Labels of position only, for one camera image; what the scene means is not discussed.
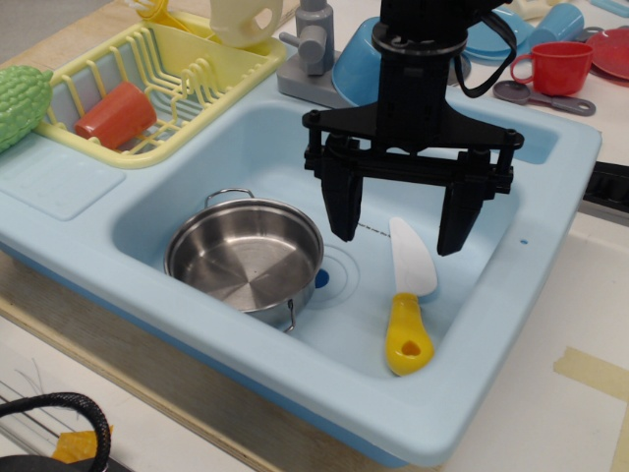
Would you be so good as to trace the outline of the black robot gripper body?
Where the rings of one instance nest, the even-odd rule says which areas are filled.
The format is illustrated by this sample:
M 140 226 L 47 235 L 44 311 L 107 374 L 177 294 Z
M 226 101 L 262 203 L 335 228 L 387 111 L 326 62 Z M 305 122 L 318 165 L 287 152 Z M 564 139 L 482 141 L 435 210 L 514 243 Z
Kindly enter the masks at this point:
M 441 186 L 474 199 L 509 193 L 524 138 L 447 102 L 449 66 L 459 62 L 385 52 L 376 102 L 305 114 L 305 166 L 324 195 L 355 199 L 365 177 Z

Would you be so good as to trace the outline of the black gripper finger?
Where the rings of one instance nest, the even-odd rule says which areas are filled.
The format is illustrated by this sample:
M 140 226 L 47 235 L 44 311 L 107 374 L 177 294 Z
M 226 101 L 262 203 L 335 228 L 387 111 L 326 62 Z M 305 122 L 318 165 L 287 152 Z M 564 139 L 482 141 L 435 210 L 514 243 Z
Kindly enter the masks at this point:
M 486 200 L 486 186 L 475 183 L 455 183 L 444 195 L 437 240 L 437 253 L 449 256 L 459 252 Z
M 344 242 L 352 241 L 361 215 L 363 177 L 340 160 L 325 157 L 321 190 L 332 233 Z

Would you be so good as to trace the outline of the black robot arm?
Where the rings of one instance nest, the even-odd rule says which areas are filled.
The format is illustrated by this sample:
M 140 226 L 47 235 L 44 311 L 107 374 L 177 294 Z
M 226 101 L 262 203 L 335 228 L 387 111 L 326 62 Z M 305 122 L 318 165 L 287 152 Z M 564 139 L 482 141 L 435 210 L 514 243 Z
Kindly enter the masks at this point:
M 516 38 L 494 12 L 496 1 L 384 1 L 372 30 L 380 52 L 376 102 L 303 117 L 305 167 L 321 182 L 332 232 L 351 241 L 364 178 L 444 190 L 437 252 L 460 251 L 484 202 L 507 194 L 512 159 L 524 144 L 515 130 L 470 118 L 446 101 L 449 74 L 465 82 L 461 54 L 468 29 L 484 23 L 515 59 Z

